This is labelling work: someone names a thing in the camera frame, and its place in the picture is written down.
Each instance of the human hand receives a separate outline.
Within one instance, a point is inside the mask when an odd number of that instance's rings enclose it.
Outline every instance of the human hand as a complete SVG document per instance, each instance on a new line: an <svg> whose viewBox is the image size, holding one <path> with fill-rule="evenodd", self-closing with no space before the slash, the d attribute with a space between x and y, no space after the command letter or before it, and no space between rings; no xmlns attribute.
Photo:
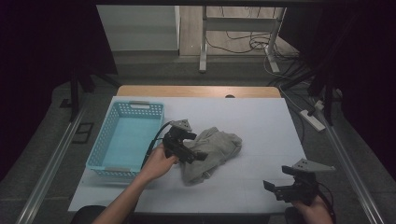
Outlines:
<svg viewBox="0 0 396 224"><path fill-rule="evenodd" d="M291 202L303 215L307 224L332 224L328 208L323 200L317 196L310 206L302 202Z"/></svg>
<svg viewBox="0 0 396 224"><path fill-rule="evenodd" d="M147 183L166 174L174 163L177 163L178 157L165 157L165 148L163 144L155 147L148 157L145 165L136 178L142 178Z"/></svg>

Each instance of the forearm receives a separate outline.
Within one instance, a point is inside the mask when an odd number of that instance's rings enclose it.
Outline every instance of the forearm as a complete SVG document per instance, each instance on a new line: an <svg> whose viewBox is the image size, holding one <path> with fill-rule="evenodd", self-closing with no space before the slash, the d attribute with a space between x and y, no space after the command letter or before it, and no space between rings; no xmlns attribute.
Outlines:
<svg viewBox="0 0 396 224"><path fill-rule="evenodd" d="M93 223L122 223L136 206L147 183L147 180L137 176Z"/></svg>

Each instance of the power strip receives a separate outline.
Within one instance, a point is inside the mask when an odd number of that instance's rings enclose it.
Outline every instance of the power strip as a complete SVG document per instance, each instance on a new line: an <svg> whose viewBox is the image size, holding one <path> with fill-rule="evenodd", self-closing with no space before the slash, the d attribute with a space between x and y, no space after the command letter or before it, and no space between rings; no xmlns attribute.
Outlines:
<svg viewBox="0 0 396 224"><path fill-rule="evenodd" d="M326 127L320 123L320 121L317 120L317 118L315 118L314 116L308 116L308 111L307 110L302 110L300 112L301 116L308 121L308 123L310 123L318 132L323 131L324 129L326 129Z"/></svg>

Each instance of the human arm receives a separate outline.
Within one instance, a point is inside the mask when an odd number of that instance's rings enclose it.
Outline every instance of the human arm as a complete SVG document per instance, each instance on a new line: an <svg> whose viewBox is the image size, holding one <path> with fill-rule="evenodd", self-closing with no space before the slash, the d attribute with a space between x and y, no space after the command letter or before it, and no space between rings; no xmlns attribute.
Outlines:
<svg viewBox="0 0 396 224"><path fill-rule="evenodd" d="M291 202L303 215L307 224L332 224L326 203L317 196L310 206L302 202Z"/></svg>
<svg viewBox="0 0 396 224"><path fill-rule="evenodd" d="M140 194L152 180L166 174L171 166L177 162L176 156L165 157L163 144L154 148L134 181L99 215L93 222L122 223L137 204Z"/></svg>

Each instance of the gray carpet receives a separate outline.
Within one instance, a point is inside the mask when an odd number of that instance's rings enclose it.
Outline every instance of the gray carpet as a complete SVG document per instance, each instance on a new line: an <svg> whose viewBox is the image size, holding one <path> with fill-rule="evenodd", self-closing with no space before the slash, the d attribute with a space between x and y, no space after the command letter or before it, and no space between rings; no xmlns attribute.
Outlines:
<svg viewBox="0 0 396 224"><path fill-rule="evenodd" d="M285 71L287 66L288 63L281 63L281 71ZM119 64L118 69L120 74L113 76L116 80L122 84L135 85L266 86L274 78L263 70L262 63L209 63L205 74L198 72L198 63L130 63ZM67 149L34 223L69 223L74 215L67 212L68 205L101 128L111 97L117 92L103 80L92 78L96 84L95 93L87 94L88 109L81 121L93 123L92 135L86 144L71 144ZM303 96L307 100L305 88L305 85L299 85L293 88L293 92L287 91L287 94L298 106L309 108L300 97ZM68 83L54 90L47 116L19 160L0 183L0 223L15 223L51 152L60 142L68 124L70 109L59 108L59 105L63 99L69 98L69 91ZM300 137L304 136L303 147L306 157L311 161L334 165L337 168L335 173L318 174L318 181L326 185L334 195L338 223L370 223L333 152L326 133L316 132L305 121L303 126L300 118L292 110L290 114L297 133ZM388 223L396 223L396 215L391 208L391 204L396 200L395 181L370 148L348 125L338 104L334 104L332 116L334 126L341 131L347 152L371 191L381 214ZM76 135L74 140L83 137ZM273 216L270 223L285 223L285 220L282 216Z"/></svg>

